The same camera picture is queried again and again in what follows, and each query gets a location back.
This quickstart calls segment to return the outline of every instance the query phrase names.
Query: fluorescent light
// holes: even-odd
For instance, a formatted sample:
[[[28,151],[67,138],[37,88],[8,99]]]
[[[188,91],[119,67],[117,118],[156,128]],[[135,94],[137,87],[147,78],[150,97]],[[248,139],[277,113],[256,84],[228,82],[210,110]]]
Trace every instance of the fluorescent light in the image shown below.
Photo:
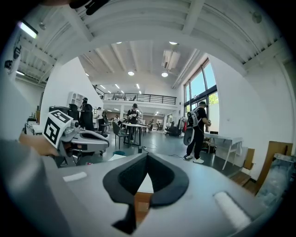
[[[31,37],[33,37],[34,39],[36,38],[38,32],[34,32],[29,26],[27,26],[25,23],[23,22],[19,22],[18,26],[27,34],[29,34]]]
[[[24,76],[24,73],[17,71],[17,74]]]

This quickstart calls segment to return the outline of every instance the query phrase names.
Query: recessed light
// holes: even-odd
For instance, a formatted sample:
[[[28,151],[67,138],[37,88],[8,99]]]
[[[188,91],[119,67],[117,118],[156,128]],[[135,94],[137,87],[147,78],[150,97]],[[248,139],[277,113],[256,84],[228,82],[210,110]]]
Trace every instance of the recessed light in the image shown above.
[[[17,71],[17,74],[24,76],[24,73]]]
[[[19,22],[18,26],[26,32],[28,35],[30,35],[32,38],[36,38],[38,31],[36,31],[32,26],[30,26],[28,23]]]

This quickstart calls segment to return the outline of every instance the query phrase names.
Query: tree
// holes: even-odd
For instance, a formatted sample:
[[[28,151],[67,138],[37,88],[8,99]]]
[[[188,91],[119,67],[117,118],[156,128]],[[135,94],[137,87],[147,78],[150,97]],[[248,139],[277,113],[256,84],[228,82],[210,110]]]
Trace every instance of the tree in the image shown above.
[[[209,96],[210,105],[219,104],[218,93]]]

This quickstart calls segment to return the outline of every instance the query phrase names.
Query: black railing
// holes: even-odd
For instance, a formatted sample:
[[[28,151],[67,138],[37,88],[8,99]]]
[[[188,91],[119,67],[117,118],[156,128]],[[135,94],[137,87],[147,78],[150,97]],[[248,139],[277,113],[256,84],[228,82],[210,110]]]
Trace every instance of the black railing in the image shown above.
[[[176,104],[176,97],[156,94],[105,93],[104,100],[129,100],[162,103],[170,105]]]

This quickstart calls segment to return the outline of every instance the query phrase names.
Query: gray floor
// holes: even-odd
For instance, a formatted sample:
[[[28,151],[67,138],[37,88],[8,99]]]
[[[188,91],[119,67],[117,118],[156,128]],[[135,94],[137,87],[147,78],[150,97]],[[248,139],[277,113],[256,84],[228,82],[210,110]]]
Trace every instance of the gray floor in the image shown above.
[[[87,159],[81,159],[80,164],[85,165],[86,162],[99,163],[108,161],[113,156],[113,152],[119,150],[119,140],[117,137],[117,145],[115,146],[115,134],[113,133],[112,128],[110,129],[110,135],[108,136],[108,139],[110,141],[110,146],[103,154],[103,156],[92,156],[91,159],[89,157]],[[136,135],[136,142],[139,142],[139,134]],[[174,157],[177,158],[178,156],[183,157],[186,154],[187,148],[183,144],[182,137],[171,137],[168,135],[164,135],[163,131],[153,131],[151,133],[147,132],[144,136],[142,134],[141,146],[146,146],[147,152],[160,153],[164,155],[174,155]],[[138,153],[137,146],[129,146],[127,144],[123,144],[123,137],[121,138],[120,150],[125,152],[126,156]],[[240,170],[240,167],[232,165],[229,162],[227,162],[225,169],[222,170],[224,160],[215,156],[214,154],[201,152],[200,157],[204,160],[203,165],[210,166],[228,177],[231,177]]]

